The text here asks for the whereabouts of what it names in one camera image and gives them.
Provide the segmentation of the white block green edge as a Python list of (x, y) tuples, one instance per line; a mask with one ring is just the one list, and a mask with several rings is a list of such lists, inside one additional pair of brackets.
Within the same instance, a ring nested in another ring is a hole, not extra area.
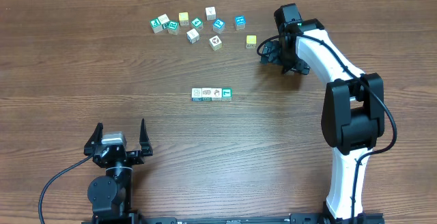
[(212, 88), (204, 87), (201, 89), (201, 99), (203, 101), (211, 101), (212, 100)]

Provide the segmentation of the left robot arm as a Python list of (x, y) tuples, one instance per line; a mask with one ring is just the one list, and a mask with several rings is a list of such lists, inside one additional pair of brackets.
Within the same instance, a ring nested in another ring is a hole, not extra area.
[(132, 168), (153, 155), (144, 120), (139, 133), (141, 148), (128, 151), (126, 144), (124, 133), (103, 133), (103, 124), (99, 123), (84, 146), (84, 155), (105, 169), (105, 174), (92, 180), (87, 190), (92, 223), (145, 223), (143, 215), (132, 209)]

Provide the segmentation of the white block blue edge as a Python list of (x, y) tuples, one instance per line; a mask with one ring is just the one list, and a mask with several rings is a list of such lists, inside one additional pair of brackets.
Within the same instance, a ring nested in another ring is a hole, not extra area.
[(202, 88), (192, 88), (191, 99), (192, 101), (202, 101)]

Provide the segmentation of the white block monkey picture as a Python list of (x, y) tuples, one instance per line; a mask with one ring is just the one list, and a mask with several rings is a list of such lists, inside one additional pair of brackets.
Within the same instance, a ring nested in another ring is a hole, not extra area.
[(212, 88), (212, 101), (221, 101), (222, 100), (222, 88)]

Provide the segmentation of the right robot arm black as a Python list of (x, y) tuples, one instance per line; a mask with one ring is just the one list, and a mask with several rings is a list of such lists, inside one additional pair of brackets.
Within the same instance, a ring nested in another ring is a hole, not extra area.
[(277, 36), (257, 49), (263, 64), (282, 72), (314, 72), (325, 85), (321, 128), (333, 152), (330, 190), (316, 223), (384, 223), (361, 202), (367, 162), (384, 133), (384, 83), (354, 66), (316, 18), (303, 20), (296, 4), (274, 12)]

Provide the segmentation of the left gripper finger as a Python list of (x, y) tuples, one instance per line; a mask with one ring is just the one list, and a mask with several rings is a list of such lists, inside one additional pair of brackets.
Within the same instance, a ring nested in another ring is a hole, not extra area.
[(141, 120), (140, 134), (139, 134), (139, 144), (141, 146), (142, 156), (152, 156), (153, 149), (150, 143), (150, 139), (147, 135), (145, 120)]
[(91, 137), (88, 139), (86, 144), (84, 145), (85, 149), (94, 149), (97, 145), (100, 144), (102, 140), (102, 131), (103, 131), (103, 124), (101, 122), (97, 123), (96, 128), (91, 135)]

